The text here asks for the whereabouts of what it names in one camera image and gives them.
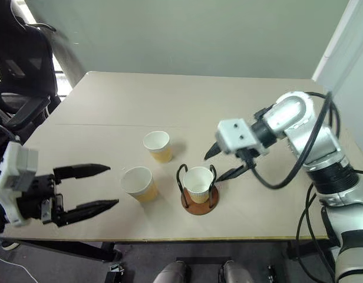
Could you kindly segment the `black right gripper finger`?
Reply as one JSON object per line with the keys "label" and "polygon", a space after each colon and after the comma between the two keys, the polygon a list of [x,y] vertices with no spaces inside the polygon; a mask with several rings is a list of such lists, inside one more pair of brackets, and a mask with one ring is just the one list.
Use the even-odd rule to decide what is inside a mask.
{"label": "black right gripper finger", "polygon": [[208,160],[208,159],[216,156],[220,152],[221,152],[221,148],[220,148],[218,142],[214,142],[214,144],[211,146],[211,148],[206,152],[206,154],[204,156],[204,160]]}
{"label": "black right gripper finger", "polygon": [[244,174],[248,170],[249,168],[246,165],[241,165],[237,168],[229,169],[228,171],[224,172],[220,177],[218,177],[216,181],[222,182],[229,179],[235,179],[238,176]]}

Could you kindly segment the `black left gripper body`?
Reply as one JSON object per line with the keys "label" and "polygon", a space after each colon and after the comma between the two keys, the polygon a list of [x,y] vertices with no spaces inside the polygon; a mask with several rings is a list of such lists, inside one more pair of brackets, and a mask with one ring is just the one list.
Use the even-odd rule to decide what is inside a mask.
{"label": "black left gripper body", "polygon": [[16,199],[19,212],[27,219],[40,219],[43,224],[64,226],[63,196],[57,193],[61,180],[53,174],[37,176],[29,189]]}

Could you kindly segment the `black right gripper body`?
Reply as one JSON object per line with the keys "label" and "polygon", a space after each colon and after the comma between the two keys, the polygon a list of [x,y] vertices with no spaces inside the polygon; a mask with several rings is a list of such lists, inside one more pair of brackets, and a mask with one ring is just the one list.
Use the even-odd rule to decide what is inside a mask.
{"label": "black right gripper body", "polygon": [[238,149],[235,153],[236,157],[240,158],[248,169],[256,167],[255,159],[259,156],[259,153],[255,149],[248,149],[247,147]]}

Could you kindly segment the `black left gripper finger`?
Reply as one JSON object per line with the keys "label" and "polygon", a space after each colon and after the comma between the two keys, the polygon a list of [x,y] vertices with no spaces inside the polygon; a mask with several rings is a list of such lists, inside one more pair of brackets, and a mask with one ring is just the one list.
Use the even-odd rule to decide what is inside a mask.
{"label": "black left gripper finger", "polygon": [[55,216],[55,224],[58,227],[70,225],[72,223],[84,221],[93,218],[119,203],[118,199],[113,200],[97,200],[82,205],[78,205],[75,209],[67,212],[57,212]]}
{"label": "black left gripper finger", "polygon": [[110,170],[111,167],[102,164],[77,164],[70,166],[57,167],[53,169],[55,182],[60,184],[64,179],[81,179],[91,177]]}

